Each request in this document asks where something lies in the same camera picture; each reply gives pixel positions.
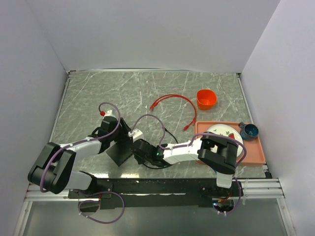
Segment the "black network switch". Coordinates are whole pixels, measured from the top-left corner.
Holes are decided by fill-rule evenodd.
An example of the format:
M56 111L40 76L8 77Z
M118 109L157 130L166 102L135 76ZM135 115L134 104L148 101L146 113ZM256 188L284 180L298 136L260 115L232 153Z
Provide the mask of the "black network switch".
M132 144L133 144L133 138L131 138L129 136L120 137L106 151L106 154L119 167L132 156L132 152L131 152Z

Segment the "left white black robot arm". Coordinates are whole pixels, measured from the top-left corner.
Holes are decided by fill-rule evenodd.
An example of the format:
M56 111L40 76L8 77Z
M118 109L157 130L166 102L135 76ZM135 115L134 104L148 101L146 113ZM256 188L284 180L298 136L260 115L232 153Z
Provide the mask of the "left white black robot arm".
M97 178L84 171L73 171L73 164L88 156L105 152L117 166L131 156L131 128L123 118L104 116L91 135L72 144L47 143L28 173L28 181L41 192L59 194L65 189L79 189L87 198L97 193Z

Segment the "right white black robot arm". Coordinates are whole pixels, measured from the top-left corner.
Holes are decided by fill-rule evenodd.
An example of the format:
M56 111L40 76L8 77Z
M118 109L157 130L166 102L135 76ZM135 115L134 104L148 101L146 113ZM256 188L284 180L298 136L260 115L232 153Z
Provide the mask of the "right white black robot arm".
M181 144L158 146L138 139L131 146L131 151L139 164L149 162L159 168L199 160L216 172L216 192L221 196L228 195L232 191L238 147L244 148L244 145L233 138L212 132L198 133L193 138Z

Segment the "white strawberry plate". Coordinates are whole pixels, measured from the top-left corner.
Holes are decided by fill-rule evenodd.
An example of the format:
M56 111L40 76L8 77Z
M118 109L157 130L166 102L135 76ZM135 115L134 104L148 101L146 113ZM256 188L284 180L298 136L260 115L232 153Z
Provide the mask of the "white strawberry plate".
M243 139L239 132L232 126L226 124L214 124L207 129L208 132L233 138L243 144Z

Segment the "orange plastic cup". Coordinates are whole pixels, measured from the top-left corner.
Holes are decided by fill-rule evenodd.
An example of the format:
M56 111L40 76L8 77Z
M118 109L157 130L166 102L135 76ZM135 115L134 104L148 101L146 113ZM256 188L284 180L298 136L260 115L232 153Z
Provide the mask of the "orange plastic cup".
M196 94L196 100L200 110L210 110L217 102L217 95L210 89L201 89Z

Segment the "blue ceramic mug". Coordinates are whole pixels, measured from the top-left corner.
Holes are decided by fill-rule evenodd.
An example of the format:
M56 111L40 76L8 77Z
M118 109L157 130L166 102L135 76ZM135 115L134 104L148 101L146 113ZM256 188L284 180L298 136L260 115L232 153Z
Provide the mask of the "blue ceramic mug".
M251 123L245 124L241 122L238 124L238 126L240 128L240 135L243 140L251 141L258 137L259 129L256 125Z

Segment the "salmon pink tray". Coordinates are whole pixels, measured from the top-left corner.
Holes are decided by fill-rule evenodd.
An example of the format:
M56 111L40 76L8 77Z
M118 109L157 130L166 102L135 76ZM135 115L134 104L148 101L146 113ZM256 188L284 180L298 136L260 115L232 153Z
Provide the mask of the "salmon pink tray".
M194 125L194 133L202 133L207 131L207 129L214 124L226 124L232 126L238 132L240 128L238 122L228 122L228 121L197 121ZM252 141L243 140L243 144L247 149L247 155L240 163L240 166L262 166L265 163L265 156L261 146L259 137Z

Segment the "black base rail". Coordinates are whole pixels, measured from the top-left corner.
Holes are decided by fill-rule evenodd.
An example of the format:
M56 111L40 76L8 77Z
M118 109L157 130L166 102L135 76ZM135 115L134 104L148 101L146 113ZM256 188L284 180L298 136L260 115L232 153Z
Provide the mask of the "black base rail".
M92 190L72 190L68 197L96 201L100 209L117 207L212 207L213 199L244 195L239 181L218 187L214 178L101 178Z

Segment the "aluminium frame rail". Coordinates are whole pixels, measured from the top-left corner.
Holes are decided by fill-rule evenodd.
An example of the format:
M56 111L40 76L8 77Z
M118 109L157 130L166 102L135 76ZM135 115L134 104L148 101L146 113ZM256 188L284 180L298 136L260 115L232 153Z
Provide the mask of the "aluminium frame rail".
M284 199L284 192L278 179L241 179L244 199ZM69 191L64 190L59 194L42 193L39 188L30 184L25 202L61 202L75 201L69 198Z

